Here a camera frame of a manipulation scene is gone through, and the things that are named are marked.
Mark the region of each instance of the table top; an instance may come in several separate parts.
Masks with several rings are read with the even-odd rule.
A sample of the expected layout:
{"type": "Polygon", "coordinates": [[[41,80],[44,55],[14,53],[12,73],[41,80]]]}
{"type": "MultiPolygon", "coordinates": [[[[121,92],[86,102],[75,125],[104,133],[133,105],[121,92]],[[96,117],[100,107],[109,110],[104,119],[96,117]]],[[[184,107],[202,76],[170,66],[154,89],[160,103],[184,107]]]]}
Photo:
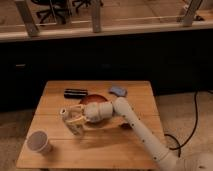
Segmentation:
{"type": "Polygon", "coordinates": [[[82,168],[82,169],[155,169],[157,165],[135,133],[123,129],[123,118],[115,117],[96,125],[84,126],[83,136],[73,135],[64,125],[59,111],[80,100],[65,99],[66,88],[87,89],[113,101],[112,85],[127,89],[127,99],[148,128],[165,143],[163,129],[148,81],[49,81],[41,96],[27,137],[37,130],[47,133],[53,150],[42,156],[31,152],[26,140],[17,160],[18,168],[82,168]]]}

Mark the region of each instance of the chair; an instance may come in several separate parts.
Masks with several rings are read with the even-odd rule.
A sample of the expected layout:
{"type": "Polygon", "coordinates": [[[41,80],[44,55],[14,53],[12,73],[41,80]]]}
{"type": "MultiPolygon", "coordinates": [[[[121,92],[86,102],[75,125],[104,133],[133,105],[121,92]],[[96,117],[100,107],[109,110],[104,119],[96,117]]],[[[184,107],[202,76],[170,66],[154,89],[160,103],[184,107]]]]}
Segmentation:
{"type": "Polygon", "coordinates": [[[91,0],[74,0],[74,1],[72,1],[72,5],[73,6],[75,6],[76,3],[79,3],[78,6],[75,8],[76,13],[78,13],[79,12],[79,8],[82,5],[85,4],[86,7],[88,7],[89,5],[91,5],[91,0]]]}
{"type": "Polygon", "coordinates": [[[43,24],[45,19],[48,18],[50,15],[57,16],[61,19],[62,24],[66,24],[65,16],[61,15],[60,12],[69,12],[67,7],[67,0],[31,0],[33,3],[37,5],[45,5],[49,6],[46,10],[41,10],[36,12],[38,18],[40,18],[40,24],[43,24]]]}

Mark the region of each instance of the black cable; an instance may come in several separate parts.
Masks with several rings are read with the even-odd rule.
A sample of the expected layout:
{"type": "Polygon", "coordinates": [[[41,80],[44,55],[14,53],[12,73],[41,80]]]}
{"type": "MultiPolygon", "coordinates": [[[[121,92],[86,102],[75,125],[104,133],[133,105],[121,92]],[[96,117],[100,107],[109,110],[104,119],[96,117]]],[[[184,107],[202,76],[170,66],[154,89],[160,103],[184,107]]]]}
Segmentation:
{"type": "MultiPolygon", "coordinates": [[[[180,147],[180,142],[178,141],[178,139],[175,136],[173,136],[171,134],[164,134],[164,135],[172,138],[176,142],[177,146],[180,147]]],[[[180,157],[180,156],[181,156],[181,148],[178,149],[178,157],[180,157]]]]}
{"type": "Polygon", "coordinates": [[[185,140],[185,142],[181,145],[178,145],[176,148],[170,148],[171,150],[179,150],[181,149],[182,147],[184,147],[188,142],[189,140],[192,138],[192,136],[194,135],[195,133],[195,130],[197,129],[197,124],[198,124],[198,107],[197,107],[197,94],[198,92],[195,92],[194,94],[194,103],[195,103],[195,124],[194,124],[194,127],[193,127],[193,130],[191,132],[191,134],[189,135],[189,137],[185,140]]]}

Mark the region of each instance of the black wall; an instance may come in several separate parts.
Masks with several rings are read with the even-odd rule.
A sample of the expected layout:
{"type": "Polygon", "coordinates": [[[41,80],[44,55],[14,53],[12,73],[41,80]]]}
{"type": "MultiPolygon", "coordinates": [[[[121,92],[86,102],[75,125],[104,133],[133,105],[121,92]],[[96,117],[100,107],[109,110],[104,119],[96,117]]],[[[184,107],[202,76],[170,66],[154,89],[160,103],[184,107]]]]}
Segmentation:
{"type": "Polygon", "coordinates": [[[209,29],[0,43],[0,110],[35,107],[47,80],[150,80],[156,95],[212,89],[212,41],[209,29]]]}

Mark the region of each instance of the table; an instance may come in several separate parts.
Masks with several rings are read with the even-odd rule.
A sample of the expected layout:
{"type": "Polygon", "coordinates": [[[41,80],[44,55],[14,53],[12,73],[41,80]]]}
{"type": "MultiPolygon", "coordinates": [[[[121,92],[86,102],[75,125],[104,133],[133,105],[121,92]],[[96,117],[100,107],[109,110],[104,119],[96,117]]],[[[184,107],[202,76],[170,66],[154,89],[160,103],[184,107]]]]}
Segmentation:
{"type": "Polygon", "coordinates": [[[85,126],[85,135],[75,136],[64,125],[59,110],[79,103],[65,99],[65,88],[88,89],[89,94],[100,94],[108,100],[116,96],[108,93],[112,86],[127,89],[127,99],[138,117],[165,143],[163,129],[151,85],[148,81],[49,81],[41,96],[27,137],[43,130],[53,145],[45,157],[28,150],[26,140],[19,158],[18,168],[78,168],[78,169],[155,169],[143,144],[134,132],[124,130],[121,117],[97,125],[85,126]]]}

